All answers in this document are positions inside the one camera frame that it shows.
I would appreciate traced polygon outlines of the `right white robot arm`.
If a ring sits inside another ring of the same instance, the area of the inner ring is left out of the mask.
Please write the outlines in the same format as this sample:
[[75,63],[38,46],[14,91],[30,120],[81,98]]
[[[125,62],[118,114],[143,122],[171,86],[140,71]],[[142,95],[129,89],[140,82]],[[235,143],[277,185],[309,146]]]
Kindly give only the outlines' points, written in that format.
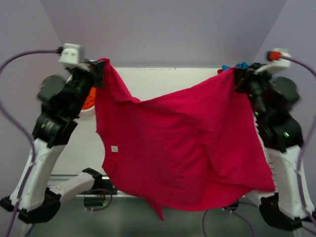
[[270,227],[296,233],[303,222],[315,219],[316,209],[299,157],[302,129],[290,114],[300,99],[297,86],[285,77],[272,79],[273,68],[254,63],[247,69],[234,69],[235,91],[248,96],[275,185],[273,192],[252,191],[246,197]]

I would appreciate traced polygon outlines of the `crimson pink t shirt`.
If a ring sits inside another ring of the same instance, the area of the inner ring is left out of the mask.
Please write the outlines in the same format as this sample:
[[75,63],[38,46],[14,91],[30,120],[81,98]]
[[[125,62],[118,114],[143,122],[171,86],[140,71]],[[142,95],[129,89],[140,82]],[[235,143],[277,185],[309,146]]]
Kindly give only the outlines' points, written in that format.
[[133,97],[109,59],[96,90],[103,169],[118,190],[163,207],[202,211],[251,191],[273,192],[272,171],[235,69],[151,100]]

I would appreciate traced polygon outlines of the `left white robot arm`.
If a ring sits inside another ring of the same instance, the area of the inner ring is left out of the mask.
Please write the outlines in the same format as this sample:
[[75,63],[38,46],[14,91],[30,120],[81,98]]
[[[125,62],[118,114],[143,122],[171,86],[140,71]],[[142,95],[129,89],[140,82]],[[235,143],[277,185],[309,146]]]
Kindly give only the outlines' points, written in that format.
[[0,200],[2,208],[17,211],[26,224],[51,220],[62,203],[79,194],[104,194],[102,174],[84,169],[68,181],[48,186],[52,170],[77,126],[83,104],[91,88],[102,87],[105,60],[88,61],[87,70],[70,69],[71,80],[51,75],[45,78],[37,95],[41,114],[32,132],[30,156],[16,190]]

